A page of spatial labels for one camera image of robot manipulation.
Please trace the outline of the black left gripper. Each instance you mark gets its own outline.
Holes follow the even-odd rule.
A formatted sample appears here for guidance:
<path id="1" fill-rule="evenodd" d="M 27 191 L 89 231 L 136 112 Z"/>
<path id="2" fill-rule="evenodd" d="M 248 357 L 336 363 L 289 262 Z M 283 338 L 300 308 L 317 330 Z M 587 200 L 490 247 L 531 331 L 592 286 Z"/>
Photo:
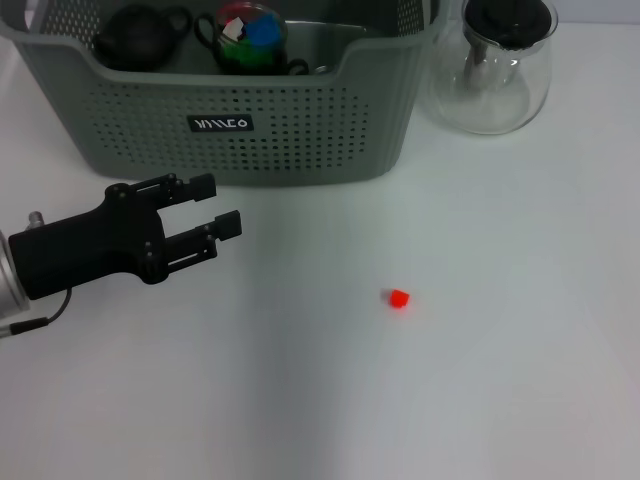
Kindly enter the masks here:
<path id="1" fill-rule="evenodd" d="M 183 181 L 171 173 L 112 185 L 95 209 L 9 237 L 18 280 L 31 300 L 115 273 L 160 283 L 169 273 L 215 258 L 217 241 L 242 234 L 234 210 L 165 238 L 159 209 L 215 196 L 212 174 Z"/>

